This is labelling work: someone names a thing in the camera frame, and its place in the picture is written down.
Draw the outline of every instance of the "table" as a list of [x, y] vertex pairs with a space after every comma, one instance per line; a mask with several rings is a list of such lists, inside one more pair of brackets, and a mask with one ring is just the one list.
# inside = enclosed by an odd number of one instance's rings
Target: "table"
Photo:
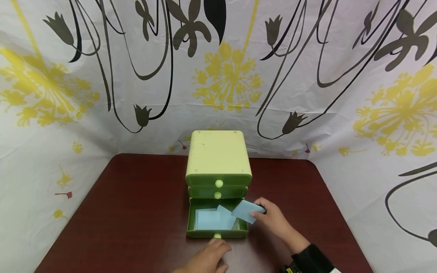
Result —
[[[207, 240], [186, 238], [186, 156], [119, 154], [91, 188], [37, 273], [169, 273]], [[343, 273], [372, 272], [316, 166], [306, 160], [250, 159], [246, 199], [275, 202], [290, 223]], [[260, 224], [228, 241], [229, 273], [277, 273], [291, 262]]]

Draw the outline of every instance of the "drawer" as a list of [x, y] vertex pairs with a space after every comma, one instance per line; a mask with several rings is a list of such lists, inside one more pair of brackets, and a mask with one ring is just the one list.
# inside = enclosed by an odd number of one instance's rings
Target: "drawer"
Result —
[[241, 198], [234, 199], [191, 199], [190, 211], [188, 214], [187, 236], [191, 238], [212, 238], [220, 234], [221, 238], [245, 238], [248, 230], [247, 223], [241, 219], [236, 220], [233, 228], [230, 230], [196, 230], [196, 210], [203, 208], [217, 208], [219, 205], [224, 206], [230, 211], [241, 202]]
[[191, 198], [243, 198], [246, 195], [247, 187], [223, 186], [212, 187], [188, 187], [188, 195]]
[[189, 186], [214, 186], [217, 180], [223, 181], [226, 186], [248, 186], [252, 180], [252, 174], [188, 174], [185, 180]]

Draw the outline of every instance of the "human hand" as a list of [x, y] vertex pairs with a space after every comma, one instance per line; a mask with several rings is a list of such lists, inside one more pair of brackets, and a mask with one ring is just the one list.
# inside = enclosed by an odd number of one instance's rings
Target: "human hand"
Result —
[[279, 237], [289, 247], [292, 254], [300, 253], [309, 246], [308, 240], [290, 225], [277, 205], [262, 197], [256, 199], [254, 203], [263, 206], [267, 212], [262, 214], [253, 211], [250, 215]]
[[224, 273], [229, 266], [224, 264], [217, 268], [217, 264], [223, 255], [231, 250], [231, 246], [225, 241], [213, 238], [191, 258], [186, 266], [173, 273]]

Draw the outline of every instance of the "light blue paper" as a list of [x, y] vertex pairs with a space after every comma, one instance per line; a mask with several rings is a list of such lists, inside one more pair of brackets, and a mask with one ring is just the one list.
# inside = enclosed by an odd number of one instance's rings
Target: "light blue paper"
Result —
[[199, 211], [197, 218], [197, 229], [215, 230], [220, 225], [219, 211]]
[[215, 208], [199, 208], [196, 210], [196, 224], [195, 224], [195, 229], [198, 229], [198, 220], [199, 220], [199, 211], [217, 211]]
[[235, 220], [237, 220], [237, 217], [232, 216], [232, 212], [222, 205], [219, 205], [217, 207], [217, 211], [220, 212], [220, 225], [218, 229], [221, 230], [232, 229]]
[[238, 204], [238, 206], [232, 212], [232, 216], [235, 216], [237, 218], [240, 218], [241, 220], [253, 224], [256, 219], [249, 215], [249, 213], [251, 213], [252, 211], [264, 213], [266, 210], [263, 207], [258, 206], [257, 204], [250, 203], [246, 200], [241, 200], [240, 204]]

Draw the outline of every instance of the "open drawer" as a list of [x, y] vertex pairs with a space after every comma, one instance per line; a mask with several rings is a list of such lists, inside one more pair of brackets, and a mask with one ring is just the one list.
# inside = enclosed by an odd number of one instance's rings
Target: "open drawer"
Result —
[[241, 198], [233, 199], [190, 199], [190, 212], [188, 215], [187, 236], [191, 238], [213, 238], [220, 235], [221, 238], [245, 238], [248, 230], [247, 223], [241, 219], [236, 220], [230, 230], [196, 230], [196, 210], [204, 208], [217, 208], [224, 206], [230, 211], [240, 203]]

